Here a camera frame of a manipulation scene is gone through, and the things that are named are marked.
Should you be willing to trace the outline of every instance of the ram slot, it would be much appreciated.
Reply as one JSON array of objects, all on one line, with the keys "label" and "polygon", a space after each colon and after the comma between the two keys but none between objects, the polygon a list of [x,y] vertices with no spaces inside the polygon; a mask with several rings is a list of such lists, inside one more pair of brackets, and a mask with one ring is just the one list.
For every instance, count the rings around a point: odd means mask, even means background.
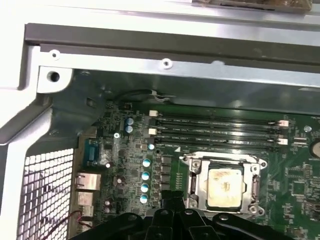
[{"label": "ram slot", "polygon": [[248,130],[237,130],[229,128],[216,128],[216,127],[207,127],[207,126],[185,126],[185,125],[157,125],[153,128],[168,133],[193,133],[193,134],[217,134],[217,135],[232,135],[232,136],[248,136],[248,137],[257,137],[257,138],[277,138],[279,135],[274,132],[254,132]]},{"label": "ram slot", "polygon": [[236,131],[247,132],[279,132],[278,127],[269,125],[254,125],[247,123],[232,123],[219,121],[200,121],[200,120],[177,120],[168,118],[156,118],[158,126],[193,126],[202,128],[216,128],[216,129],[235,129]]},{"label": "ram slot", "polygon": [[164,119],[172,120],[189,120],[189,121],[217,121],[224,123],[234,124],[250,124],[250,125],[268,125],[276,126],[279,121],[277,120],[256,120],[256,119],[239,119],[232,117],[219,117],[219,116],[203,116],[203,115],[184,115],[184,114],[172,114],[172,113],[159,113],[159,116]]},{"label": "ram slot", "polygon": [[163,140],[179,140],[181,143],[201,143],[201,144],[226,144],[226,145],[242,145],[242,146],[271,146],[273,143],[261,142],[261,141],[247,141],[243,140],[228,140],[228,139],[218,139],[213,137],[190,137],[190,136],[181,136],[181,135],[157,135],[157,139]]},{"label": "ram slot", "polygon": [[265,136],[262,138],[261,136],[240,136],[240,135],[227,135],[227,134],[208,134],[208,133],[190,133],[190,132],[177,132],[177,131],[166,131],[161,130],[158,131],[156,134],[156,137],[179,137],[179,138],[188,138],[188,139],[207,139],[210,138],[211,140],[219,141],[219,142],[225,142],[228,141],[244,141],[244,142],[256,142],[256,143],[277,143],[278,138],[277,137],[269,137]]},{"label": "ram slot", "polygon": [[157,146],[177,146],[181,145],[187,147],[199,147],[202,149],[211,150],[213,148],[224,148],[224,149],[233,149],[233,150],[254,150],[254,151],[270,151],[278,152],[279,147],[274,145],[248,145],[248,144],[228,144],[228,143],[211,143],[211,142],[190,142],[190,141],[181,141],[179,139],[156,139],[155,141]]}]

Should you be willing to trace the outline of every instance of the silver metal surface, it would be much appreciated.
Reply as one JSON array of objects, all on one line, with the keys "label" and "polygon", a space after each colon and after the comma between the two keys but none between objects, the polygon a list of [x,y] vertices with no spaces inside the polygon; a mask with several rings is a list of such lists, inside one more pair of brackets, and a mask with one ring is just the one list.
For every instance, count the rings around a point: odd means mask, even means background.
[{"label": "silver metal surface", "polygon": [[319,75],[317,73],[229,66],[223,65],[220,62],[216,63],[215,61],[211,64],[176,61],[171,69],[163,69],[159,65],[162,61],[151,59],[62,53],[60,59],[56,61],[48,57],[48,52],[41,52],[40,55],[41,66],[55,68],[156,74],[311,88],[320,87],[318,81]]},{"label": "silver metal surface", "polygon": [[81,77],[94,79],[102,86],[109,79],[104,91],[109,99],[131,90],[153,89],[175,96],[170,100],[181,105],[302,114],[320,112],[320,107],[313,104],[320,101],[316,73],[230,66],[221,62],[175,61],[171,69],[163,69],[161,60],[80,54],[61,54],[59,60],[53,60],[48,54],[41,53],[42,66],[86,69],[90,76]]},{"label": "silver metal surface", "polygon": [[[58,61],[58,55],[51,57],[54,61]],[[57,75],[56,80],[51,79],[53,75]],[[37,92],[40,94],[57,93],[64,90],[70,84],[73,77],[73,69],[62,67],[41,66],[38,78]]]},{"label": "silver metal surface", "polygon": [[[37,94],[39,65],[38,57],[40,53],[39,46],[30,46],[27,48],[27,69],[25,76],[25,87],[22,90],[14,89],[1,89],[0,86],[0,111],[3,113],[0,117],[0,128],[12,119],[17,113],[25,109],[30,103],[35,100]],[[14,56],[3,57],[3,61],[11,61]],[[11,69],[10,65],[7,65],[5,69],[1,70],[4,76],[1,76],[0,81],[9,81],[20,72],[19,68]]]},{"label": "silver metal surface", "polygon": [[5,239],[17,238],[26,152],[32,144],[48,132],[51,119],[52,110],[49,109],[8,146],[0,215],[0,232]]},{"label": "silver metal surface", "polygon": [[[241,214],[244,218],[249,216],[261,216],[265,213],[264,209],[259,206],[258,196],[253,196],[254,189],[259,188],[257,184],[261,174],[261,170],[267,167],[267,162],[261,158],[247,154],[232,154],[232,153],[219,153],[219,152],[194,152],[184,155],[181,162],[189,165],[189,178],[188,178],[188,193],[186,207],[194,208],[195,206],[203,211],[206,216],[211,218],[219,211],[210,210],[207,207],[208,189],[204,188],[204,183],[208,181],[209,165],[212,163],[220,163],[229,165],[243,166],[243,182],[246,185],[246,191],[241,197],[241,207],[239,211],[232,212],[233,214]],[[190,173],[196,174],[196,181],[192,181]]]}]

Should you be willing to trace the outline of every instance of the green circuit board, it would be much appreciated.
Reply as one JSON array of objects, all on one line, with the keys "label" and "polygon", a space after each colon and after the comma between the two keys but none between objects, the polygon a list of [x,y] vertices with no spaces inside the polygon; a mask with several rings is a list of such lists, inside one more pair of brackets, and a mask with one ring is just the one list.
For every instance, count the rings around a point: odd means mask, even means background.
[{"label": "green circuit board", "polygon": [[[207,139],[201,144],[192,144],[190,138],[175,135],[168,140],[156,141],[150,147],[149,111],[158,111],[168,116],[201,116],[214,117],[221,122],[224,130],[218,132],[219,138],[225,132],[234,131],[235,120],[247,128],[241,128],[243,137],[240,143],[233,140],[219,141],[218,144]],[[130,131],[126,120],[131,118]],[[251,123],[268,121],[287,121],[288,126],[276,127],[270,135],[287,139],[286,144],[263,141],[266,135],[251,135]],[[201,133],[202,120],[193,127]],[[180,106],[165,104],[124,103],[121,106],[107,104],[104,116],[97,122],[99,134],[91,139],[98,145],[108,145],[100,150],[100,155],[110,158],[115,163],[112,169],[104,170],[101,178],[100,197],[95,206],[95,222],[105,221],[108,217],[124,212],[135,212],[144,215],[147,209],[159,207],[161,190],[187,191],[188,166],[179,157],[197,151],[252,154],[264,159],[268,167],[261,171],[259,205],[265,209],[265,215],[251,218],[251,221],[268,225],[295,239],[318,240],[320,238],[320,158],[311,154],[311,145],[320,138],[320,117],[299,114],[283,114],[235,109],[207,108],[197,106]],[[168,160],[169,168],[162,175],[162,159]],[[151,165],[144,167],[143,160],[149,159]],[[101,156],[96,164],[106,164]],[[141,175],[149,173],[149,179]],[[118,185],[115,176],[124,176],[125,184]],[[148,192],[141,192],[141,185],[147,183]],[[147,203],[141,203],[142,195],[147,196]],[[104,210],[105,199],[112,196],[115,207],[110,212]]]}]

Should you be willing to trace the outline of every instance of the screw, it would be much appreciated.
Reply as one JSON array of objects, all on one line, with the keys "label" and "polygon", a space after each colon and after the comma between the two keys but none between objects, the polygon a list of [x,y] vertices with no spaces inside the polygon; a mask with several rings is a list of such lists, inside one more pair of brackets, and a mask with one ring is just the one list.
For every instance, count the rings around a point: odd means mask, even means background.
[{"label": "screw", "polygon": [[220,215],[219,218],[222,220],[222,221],[227,221],[229,218],[227,215]]},{"label": "screw", "polygon": [[304,130],[306,133],[309,133],[309,132],[312,131],[312,127],[310,127],[310,126],[307,125],[307,126],[304,126],[303,130]]},{"label": "screw", "polygon": [[137,216],[136,215],[130,215],[129,217],[128,217],[128,220],[129,221],[133,221],[133,220],[136,220],[137,219]]},{"label": "screw", "polygon": [[191,209],[187,209],[187,210],[184,211],[184,213],[187,214],[187,215],[191,215],[191,214],[194,213],[194,211],[192,211]]},{"label": "screw", "polygon": [[160,214],[161,215],[167,215],[167,214],[169,214],[169,212],[167,210],[162,210],[162,212]]},{"label": "screw", "polygon": [[256,208],[255,206],[251,206],[251,207],[249,208],[249,211],[250,211],[251,213],[253,213],[253,214],[256,214],[256,213],[257,213],[257,208]]},{"label": "screw", "polygon": [[162,59],[162,66],[164,69],[170,69],[173,65],[173,62],[169,58]]},{"label": "screw", "polygon": [[199,167],[199,162],[198,161],[194,161],[192,163],[192,166],[197,169]]}]

